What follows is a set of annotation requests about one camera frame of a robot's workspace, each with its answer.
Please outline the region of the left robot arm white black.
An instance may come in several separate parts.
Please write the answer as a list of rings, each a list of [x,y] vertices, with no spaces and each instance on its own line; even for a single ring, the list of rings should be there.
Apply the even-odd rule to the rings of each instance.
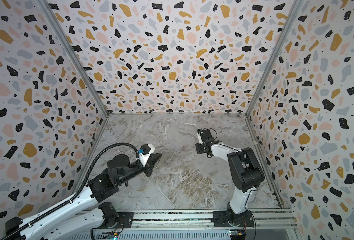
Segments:
[[[14,217],[5,225],[6,240],[39,240],[51,231],[59,230],[64,223],[66,230],[71,227],[70,217],[94,207],[91,217],[85,218],[85,224],[90,227],[125,227],[125,221],[120,218],[113,204],[106,199],[119,191],[122,185],[127,186],[129,180],[144,173],[151,176],[153,168],[162,157],[161,153],[140,156],[146,160],[130,163],[125,154],[119,154],[108,161],[107,168],[92,180],[88,181],[80,193],[75,193],[53,207],[40,212],[37,216],[21,219]]]

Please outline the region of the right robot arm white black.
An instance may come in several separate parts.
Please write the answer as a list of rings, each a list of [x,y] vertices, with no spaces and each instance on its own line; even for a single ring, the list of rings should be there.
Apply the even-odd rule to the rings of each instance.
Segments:
[[[233,197],[228,203],[225,222],[238,226],[247,221],[248,204],[255,198],[258,187],[265,180],[263,169],[252,148],[237,149],[216,140],[210,129],[197,130],[196,151],[208,158],[217,157],[229,164]]]

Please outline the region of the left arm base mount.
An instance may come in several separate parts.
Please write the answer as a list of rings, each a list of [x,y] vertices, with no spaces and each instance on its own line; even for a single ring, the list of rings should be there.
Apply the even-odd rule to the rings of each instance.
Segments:
[[[99,229],[130,229],[132,227],[134,212],[117,211],[111,202],[105,202],[92,210],[93,216],[101,222]]]

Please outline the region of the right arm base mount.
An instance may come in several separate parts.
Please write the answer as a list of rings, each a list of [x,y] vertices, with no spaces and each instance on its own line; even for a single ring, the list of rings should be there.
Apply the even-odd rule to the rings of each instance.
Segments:
[[[231,209],[227,209],[226,211],[214,211],[211,222],[214,223],[216,228],[255,226],[254,217],[249,210],[240,214],[233,213]]]

